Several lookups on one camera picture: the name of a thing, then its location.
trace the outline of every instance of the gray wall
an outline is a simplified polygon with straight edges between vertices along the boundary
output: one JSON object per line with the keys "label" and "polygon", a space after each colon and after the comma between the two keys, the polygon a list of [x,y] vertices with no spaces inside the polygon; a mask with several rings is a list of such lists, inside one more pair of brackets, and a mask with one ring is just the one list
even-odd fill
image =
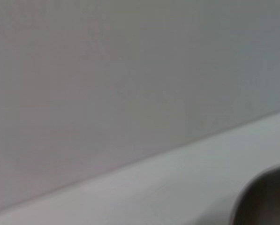
{"label": "gray wall", "polygon": [[279,109],[280,0],[0,0],[0,208]]}

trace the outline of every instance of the white wall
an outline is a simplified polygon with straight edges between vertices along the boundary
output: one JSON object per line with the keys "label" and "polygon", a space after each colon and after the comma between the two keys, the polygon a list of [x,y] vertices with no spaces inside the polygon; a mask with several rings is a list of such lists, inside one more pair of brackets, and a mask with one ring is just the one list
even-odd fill
{"label": "white wall", "polygon": [[0,0],[0,208],[279,109],[280,0]]}

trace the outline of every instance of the white countertop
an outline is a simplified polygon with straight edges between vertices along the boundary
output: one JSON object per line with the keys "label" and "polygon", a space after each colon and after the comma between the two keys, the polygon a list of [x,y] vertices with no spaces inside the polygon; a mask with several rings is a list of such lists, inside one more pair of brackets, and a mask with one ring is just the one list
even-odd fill
{"label": "white countertop", "polygon": [[0,225],[224,225],[236,195],[280,163],[280,113],[0,213]]}

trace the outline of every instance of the white surface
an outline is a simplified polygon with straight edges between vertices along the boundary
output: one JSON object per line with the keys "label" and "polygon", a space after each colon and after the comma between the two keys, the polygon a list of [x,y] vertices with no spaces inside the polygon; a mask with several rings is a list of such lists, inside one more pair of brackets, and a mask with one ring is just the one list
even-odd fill
{"label": "white surface", "polygon": [[280,114],[0,214],[0,225],[226,224],[233,200],[280,163]]}
{"label": "white surface", "polygon": [[278,110],[280,0],[0,0],[0,208]]}

